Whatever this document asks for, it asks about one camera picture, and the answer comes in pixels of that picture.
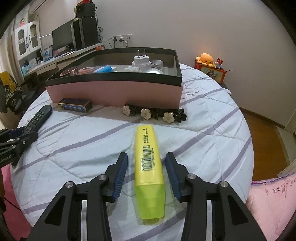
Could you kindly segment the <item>yellow highlighter marker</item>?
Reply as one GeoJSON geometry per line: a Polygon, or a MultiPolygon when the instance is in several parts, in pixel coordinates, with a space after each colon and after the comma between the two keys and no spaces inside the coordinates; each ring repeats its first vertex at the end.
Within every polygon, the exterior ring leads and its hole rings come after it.
{"type": "Polygon", "coordinates": [[[166,188],[154,128],[138,126],[134,149],[134,188],[142,219],[165,214],[166,188]]]}

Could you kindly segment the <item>blue highlighter marker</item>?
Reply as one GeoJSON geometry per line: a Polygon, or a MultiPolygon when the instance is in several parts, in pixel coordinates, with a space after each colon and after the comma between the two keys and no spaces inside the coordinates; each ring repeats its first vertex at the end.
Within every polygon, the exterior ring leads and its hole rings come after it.
{"type": "Polygon", "coordinates": [[[102,67],[100,67],[100,68],[93,71],[93,73],[110,73],[110,72],[113,72],[113,69],[109,65],[102,66],[102,67]]]}

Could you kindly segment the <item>black tv remote control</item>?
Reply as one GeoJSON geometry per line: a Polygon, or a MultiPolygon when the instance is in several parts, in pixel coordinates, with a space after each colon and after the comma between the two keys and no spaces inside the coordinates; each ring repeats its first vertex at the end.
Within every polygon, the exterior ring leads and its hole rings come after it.
{"type": "Polygon", "coordinates": [[[42,125],[46,122],[46,120],[52,114],[52,107],[47,104],[43,106],[30,120],[25,129],[23,130],[23,134],[28,134],[31,132],[38,132],[42,125]]]}

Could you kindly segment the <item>black office chair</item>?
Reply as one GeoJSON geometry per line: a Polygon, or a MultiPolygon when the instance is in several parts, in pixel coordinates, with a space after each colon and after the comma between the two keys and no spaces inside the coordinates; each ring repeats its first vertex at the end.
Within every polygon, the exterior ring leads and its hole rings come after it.
{"type": "Polygon", "coordinates": [[[26,111],[36,92],[23,90],[24,85],[18,85],[7,71],[1,73],[1,113],[7,113],[8,109],[15,115],[26,111]]]}

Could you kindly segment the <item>pink pillow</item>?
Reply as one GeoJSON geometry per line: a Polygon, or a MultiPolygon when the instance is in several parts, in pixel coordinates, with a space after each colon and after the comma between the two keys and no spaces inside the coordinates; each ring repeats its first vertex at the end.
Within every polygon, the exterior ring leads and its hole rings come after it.
{"type": "Polygon", "coordinates": [[[295,212],[295,173],[252,181],[246,205],[266,239],[276,240],[295,212]]]}

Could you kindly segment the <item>dark blue small box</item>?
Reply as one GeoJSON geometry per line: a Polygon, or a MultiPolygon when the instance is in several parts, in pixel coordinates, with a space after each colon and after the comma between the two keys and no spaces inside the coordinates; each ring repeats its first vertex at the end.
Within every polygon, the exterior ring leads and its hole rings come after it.
{"type": "Polygon", "coordinates": [[[74,98],[63,98],[58,102],[58,106],[63,110],[71,110],[81,113],[87,113],[93,107],[91,100],[74,98]]]}

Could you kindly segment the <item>white desk with drawers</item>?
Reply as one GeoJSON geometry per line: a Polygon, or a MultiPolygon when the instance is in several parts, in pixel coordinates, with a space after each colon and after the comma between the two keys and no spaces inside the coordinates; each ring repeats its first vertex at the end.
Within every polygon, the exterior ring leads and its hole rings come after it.
{"type": "Polygon", "coordinates": [[[47,72],[49,70],[55,69],[58,65],[61,65],[62,62],[69,61],[70,59],[77,59],[80,58],[83,54],[87,54],[90,51],[94,51],[97,47],[103,47],[104,42],[89,46],[87,48],[83,48],[81,50],[68,52],[66,54],[62,54],[59,57],[51,58],[46,62],[41,62],[40,64],[35,65],[34,67],[30,68],[25,72],[23,77],[27,77],[35,72],[39,72],[39,74],[47,72]]]}

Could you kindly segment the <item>white quilted striped tablecloth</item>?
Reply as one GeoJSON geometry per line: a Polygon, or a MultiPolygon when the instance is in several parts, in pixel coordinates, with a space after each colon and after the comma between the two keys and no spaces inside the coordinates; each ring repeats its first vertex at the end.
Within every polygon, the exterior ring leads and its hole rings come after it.
{"type": "Polygon", "coordinates": [[[16,200],[26,220],[35,225],[50,201],[68,181],[85,183],[103,174],[120,153],[128,168],[120,197],[107,204],[113,240],[180,240],[187,205],[174,197],[164,177],[166,202],[159,219],[140,215],[135,187],[135,160],[150,169],[155,152],[164,160],[172,152],[179,164],[204,181],[226,181],[242,201],[250,190],[254,154],[246,120],[231,96],[216,81],[181,65],[183,94],[181,123],[163,118],[145,120],[122,108],[95,106],[90,113],[57,106],[38,132],[38,139],[11,169],[16,200]]]}

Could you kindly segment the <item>rose gold round compact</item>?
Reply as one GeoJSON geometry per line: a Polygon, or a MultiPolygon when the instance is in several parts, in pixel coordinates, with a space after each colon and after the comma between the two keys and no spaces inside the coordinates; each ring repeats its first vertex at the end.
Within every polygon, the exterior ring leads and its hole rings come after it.
{"type": "Polygon", "coordinates": [[[60,73],[60,77],[65,77],[65,76],[73,76],[73,75],[77,75],[79,73],[78,71],[78,67],[70,67],[66,70],[64,70],[63,72],[60,73]]]}

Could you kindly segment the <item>pink brick donut model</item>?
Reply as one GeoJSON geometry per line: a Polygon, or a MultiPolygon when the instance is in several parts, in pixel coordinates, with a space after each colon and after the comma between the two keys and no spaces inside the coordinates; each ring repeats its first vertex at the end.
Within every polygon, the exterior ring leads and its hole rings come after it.
{"type": "Polygon", "coordinates": [[[95,71],[95,67],[84,67],[78,70],[78,73],[81,74],[90,74],[95,71]]]}

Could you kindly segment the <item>white glass door cabinet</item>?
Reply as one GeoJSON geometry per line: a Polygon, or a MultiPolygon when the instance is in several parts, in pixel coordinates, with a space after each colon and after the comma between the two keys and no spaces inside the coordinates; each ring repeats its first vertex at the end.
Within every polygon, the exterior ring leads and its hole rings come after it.
{"type": "Polygon", "coordinates": [[[14,31],[18,61],[42,48],[39,21],[32,21],[14,31]]]}

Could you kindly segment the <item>black computer monitor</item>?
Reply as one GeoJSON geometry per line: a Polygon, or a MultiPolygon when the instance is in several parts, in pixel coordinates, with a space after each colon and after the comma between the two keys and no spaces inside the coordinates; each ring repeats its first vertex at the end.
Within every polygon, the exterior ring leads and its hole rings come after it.
{"type": "Polygon", "coordinates": [[[53,50],[57,51],[63,47],[67,49],[73,49],[73,39],[71,32],[71,24],[73,20],[70,20],[60,27],[56,28],[52,32],[53,50]]]}

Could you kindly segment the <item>black flower hair clip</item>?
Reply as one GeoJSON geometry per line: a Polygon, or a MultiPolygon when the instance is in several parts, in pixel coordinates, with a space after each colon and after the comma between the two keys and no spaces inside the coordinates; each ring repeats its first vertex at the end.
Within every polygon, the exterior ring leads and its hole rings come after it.
{"type": "Polygon", "coordinates": [[[167,109],[167,108],[148,108],[143,106],[136,106],[131,104],[125,104],[122,107],[122,112],[125,116],[140,115],[144,120],[150,120],[151,118],[161,118],[166,123],[181,123],[186,121],[187,115],[183,108],[180,109],[167,109]]]}

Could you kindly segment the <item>black computer tower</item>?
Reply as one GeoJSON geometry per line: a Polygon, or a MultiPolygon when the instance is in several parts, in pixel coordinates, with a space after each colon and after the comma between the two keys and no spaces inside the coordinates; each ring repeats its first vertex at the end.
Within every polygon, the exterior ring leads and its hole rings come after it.
{"type": "Polygon", "coordinates": [[[98,30],[95,17],[84,17],[71,24],[72,41],[75,50],[98,44],[98,30]]]}

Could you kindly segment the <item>white pink brick model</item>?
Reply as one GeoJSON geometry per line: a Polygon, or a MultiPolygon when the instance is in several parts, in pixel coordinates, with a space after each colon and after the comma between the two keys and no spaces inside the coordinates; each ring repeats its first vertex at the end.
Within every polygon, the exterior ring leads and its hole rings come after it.
{"type": "Polygon", "coordinates": [[[137,66],[128,66],[124,69],[125,72],[140,72],[140,69],[137,66]]]}

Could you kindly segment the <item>red storage crate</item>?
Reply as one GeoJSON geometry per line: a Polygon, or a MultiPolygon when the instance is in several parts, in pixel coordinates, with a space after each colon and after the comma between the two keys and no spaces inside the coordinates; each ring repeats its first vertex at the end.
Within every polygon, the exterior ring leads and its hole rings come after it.
{"type": "Polygon", "coordinates": [[[197,62],[195,62],[194,68],[205,73],[219,84],[222,84],[224,82],[224,78],[226,75],[226,71],[224,69],[211,68],[197,62]]]}

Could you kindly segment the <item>black speaker box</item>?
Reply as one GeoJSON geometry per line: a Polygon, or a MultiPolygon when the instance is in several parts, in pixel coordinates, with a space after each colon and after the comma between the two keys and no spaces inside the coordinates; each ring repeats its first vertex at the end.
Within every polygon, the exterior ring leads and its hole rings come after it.
{"type": "Polygon", "coordinates": [[[76,18],[95,16],[95,4],[93,2],[82,3],[76,6],[76,18]]]}

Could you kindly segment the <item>pink box with black rim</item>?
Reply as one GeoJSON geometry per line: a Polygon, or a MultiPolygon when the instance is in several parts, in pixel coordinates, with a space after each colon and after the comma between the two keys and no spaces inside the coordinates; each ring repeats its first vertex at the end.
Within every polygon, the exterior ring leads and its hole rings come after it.
{"type": "Polygon", "coordinates": [[[89,99],[93,104],[122,107],[125,104],[148,108],[177,109],[183,92],[182,73],[177,52],[171,49],[131,47],[93,51],[46,80],[46,90],[53,102],[63,98],[89,99]],[[125,72],[132,66],[137,51],[149,60],[164,63],[163,74],[125,72]],[[60,77],[70,67],[111,66],[110,73],[77,74],[60,77]]]}

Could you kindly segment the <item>orange octopus plush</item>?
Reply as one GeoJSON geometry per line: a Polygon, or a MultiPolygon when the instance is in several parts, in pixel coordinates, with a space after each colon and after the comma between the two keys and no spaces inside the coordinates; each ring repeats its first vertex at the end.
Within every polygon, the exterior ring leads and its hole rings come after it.
{"type": "Polygon", "coordinates": [[[213,57],[207,53],[202,53],[201,56],[196,57],[196,62],[202,64],[203,66],[209,66],[211,68],[216,67],[213,57]]]}

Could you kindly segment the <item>clear glass bottle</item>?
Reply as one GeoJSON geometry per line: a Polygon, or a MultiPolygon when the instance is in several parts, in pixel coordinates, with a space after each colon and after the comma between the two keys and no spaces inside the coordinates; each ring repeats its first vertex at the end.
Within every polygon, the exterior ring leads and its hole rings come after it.
{"type": "Polygon", "coordinates": [[[152,60],[151,67],[162,71],[162,69],[164,67],[164,63],[161,60],[152,60]]]}

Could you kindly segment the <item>white wall power outlet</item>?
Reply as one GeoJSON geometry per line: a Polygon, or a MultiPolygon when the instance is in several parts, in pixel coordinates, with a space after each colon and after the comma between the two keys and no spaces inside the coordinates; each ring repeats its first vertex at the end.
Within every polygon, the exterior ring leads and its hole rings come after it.
{"type": "Polygon", "coordinates": [[[133,34],[126,34],[126,35],[115,35],[113,36],[117,42],[130,42],[132,40],[133,34]]]}

